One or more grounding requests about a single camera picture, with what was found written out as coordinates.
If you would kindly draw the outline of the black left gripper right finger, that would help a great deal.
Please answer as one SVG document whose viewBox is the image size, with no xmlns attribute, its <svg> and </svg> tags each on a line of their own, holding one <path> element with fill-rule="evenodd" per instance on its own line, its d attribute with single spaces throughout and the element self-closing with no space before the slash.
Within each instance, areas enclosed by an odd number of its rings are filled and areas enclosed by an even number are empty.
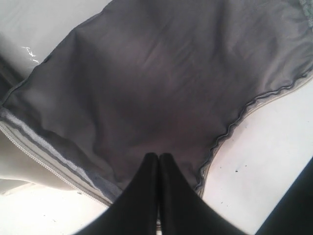
<svg viewBox="0 0 313 235">
<path fill-rule="evenodd" d="M 159 157 L 160 220 L 164 235 L 235 235 L 236 228 L 189 186 L 173 156 Z"/>
</svg>

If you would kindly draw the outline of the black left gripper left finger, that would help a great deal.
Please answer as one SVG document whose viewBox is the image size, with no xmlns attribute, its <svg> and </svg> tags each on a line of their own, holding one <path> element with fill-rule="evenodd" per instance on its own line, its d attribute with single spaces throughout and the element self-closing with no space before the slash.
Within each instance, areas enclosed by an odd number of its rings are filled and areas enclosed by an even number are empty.
<svg viewBox="0 0 313 235">
<path fill-rule="evenodd" d="M 145 155 L 123 193 L 79 235 L 155 235 L 158 213 L 158 156 Z"/>
</svg>

